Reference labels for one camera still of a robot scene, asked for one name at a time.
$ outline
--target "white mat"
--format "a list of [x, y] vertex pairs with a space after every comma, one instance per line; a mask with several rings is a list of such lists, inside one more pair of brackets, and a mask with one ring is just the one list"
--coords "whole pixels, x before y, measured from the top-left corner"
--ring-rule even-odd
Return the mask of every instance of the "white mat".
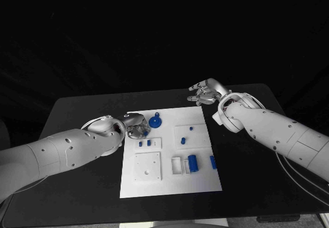
[[[147, 138], [162, 138], [162, 149], [136, 151], [136, 140], [126, 137], [120, 198], [221, 191], [218, 170], [212, 169], [209, 159], [209, 156], [214, 155], [212, 148], [178, 150], [175, 143], [175, 126], [205, 124], [202, 108], [196, 106], [133, 113], [143, 114], [149, 120], [156, 112], [160, 114], [163, 123], [159, 128], [152, 128]], [[162, 180], [154, 182], [134, 181], [134, 154], [149, 152], [160, 152]], [[180, 157], [183, 162], [192, 154], [196, 155], [199, 171], [189, 175], [172, 175], [172, 157]]]

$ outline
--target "blue object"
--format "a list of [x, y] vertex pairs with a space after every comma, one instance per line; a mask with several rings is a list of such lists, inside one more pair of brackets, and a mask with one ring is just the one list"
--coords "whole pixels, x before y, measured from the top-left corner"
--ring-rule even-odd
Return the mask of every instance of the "blue object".
[[195, 156], [195, 155], [191, 155], [191, 156], [188, 157], [188, 159], [189, 159], [191, 172], [199, 171], [198, 162], [196, 162], [196, 156]]
[[212, 169], [217, 169], [217, 163], [215, 163], [215, 158], [214, 156], [211, 156], [211, 164], [212, 164]]
[[154, 117], [152, 117], [150, 120], [149, 120], [149, 125], [153, 128], [157, 128], [157, 127], [162, 126], [163, 121], [162, 121], [159, 116], [160, 116], [160, 114], [156, 113]]

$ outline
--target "robotic hand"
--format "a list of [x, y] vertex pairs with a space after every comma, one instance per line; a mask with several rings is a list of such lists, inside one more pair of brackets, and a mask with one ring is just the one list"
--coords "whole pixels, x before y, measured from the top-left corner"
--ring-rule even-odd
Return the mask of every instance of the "robotic hand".
[[113, 154], [126, 132], [133, 139], [146, 138], [150, 128], [142, 114], [103, 116], [81, 129], [0, 151], [0, 204], [30, 183]]
[[189, 101], [196, 105], [219, 101], [212, 118], [237, 133], [244, 128], [255, 141], [292, 159], [299, 165], [329, 181], [329, 137], [297, 121], [266, 109], [247, 93], [232, 93], [212, 78], [195, 84], [198, 89]]

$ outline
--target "black table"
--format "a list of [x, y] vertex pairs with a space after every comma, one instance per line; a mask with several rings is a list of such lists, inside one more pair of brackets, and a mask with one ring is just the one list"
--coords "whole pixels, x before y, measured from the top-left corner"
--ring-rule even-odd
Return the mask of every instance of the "black table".
[[[284, 114], [264, 84], [227, 86], [253, 94], [267, 109]], [[79, 128], [85, 122], [129, 111], [195, 106], [188, 89], [61, 98], [40, 138]], [[230, 132], [212, 119], [218, 105], [202, 105], [222, 191], [120, 199], [121, 147], [85, 166], [51, 176], [17, 193], [4, 215], [7, 228], [211, 219], [328, 212], [305, 193], [279, 164], [274, 152], [245, 130]]]

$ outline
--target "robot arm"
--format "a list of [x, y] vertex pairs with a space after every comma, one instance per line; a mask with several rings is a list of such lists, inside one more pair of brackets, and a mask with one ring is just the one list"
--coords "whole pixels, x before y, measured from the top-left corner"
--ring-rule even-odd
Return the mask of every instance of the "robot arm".
[[150, 129], [142, 114], [127, 114], [117, 119], [103, 116], [82, 129], [56, 133], [0, 151], [0, 204], [35, 181], [113, 154], [121, 146], [126, 131], [133, 139], [147, 136]]
[[189, 88], [193, 89], [198, 89], [196, 96], [188, 100], [196, 101], [196, 105], [219, 101], [212, 116], [219, 125], [235, 133], [245, 128], [255, 141], [329, 181], [328, 136], [267, 110], [250, 94], [232, 93], [215, 79], [198, 83]]

